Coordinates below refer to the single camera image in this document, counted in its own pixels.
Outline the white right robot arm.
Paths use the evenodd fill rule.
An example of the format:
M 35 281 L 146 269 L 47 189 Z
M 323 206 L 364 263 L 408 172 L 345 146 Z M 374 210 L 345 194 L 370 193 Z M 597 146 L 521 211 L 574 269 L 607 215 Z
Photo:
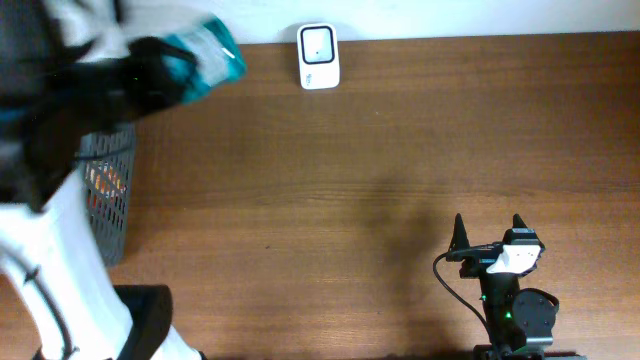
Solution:
M 522 288 L 519 279 L 537 267 L 545 245 L 535 230 L 528 227 L 519 214 L 503 239 L 472 246 L 462 216 L 454 220 L 448 250 L 436 257 L 459 262 L 462 279 L 480 282 L 482 311 L 457 294 L 446 282 L 441 285 L 460 303 L 470 309 L 484 327 L 489 343 L 476 345 L 471 357 L 479 360 L 580 359 L 575 352 L 549 352 L 554 342 L 552 330 L 560 309 L 557 297 L 536 288 Z

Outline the teal mouthwash bottle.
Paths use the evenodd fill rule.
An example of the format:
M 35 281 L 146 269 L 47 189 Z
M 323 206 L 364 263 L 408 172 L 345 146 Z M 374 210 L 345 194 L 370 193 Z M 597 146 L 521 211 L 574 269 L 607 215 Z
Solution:
M 186 54 L 162 56 L 170 79 L 181 87 L 181 103 L 198 101 L 220 85 L 239 81 L 247 72 L 240 49 L 217 17 L 170 34 L 162 41 L 170 50 Z

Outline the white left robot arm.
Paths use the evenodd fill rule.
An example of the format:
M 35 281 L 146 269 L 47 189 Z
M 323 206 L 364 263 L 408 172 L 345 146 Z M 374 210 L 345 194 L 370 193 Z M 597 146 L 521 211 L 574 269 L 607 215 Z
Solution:
M 242 74 L 192 1 L 1 5 L 1 269 L 40 359 L 198 359 L 165 285 L 115 285 L 135 122 Z

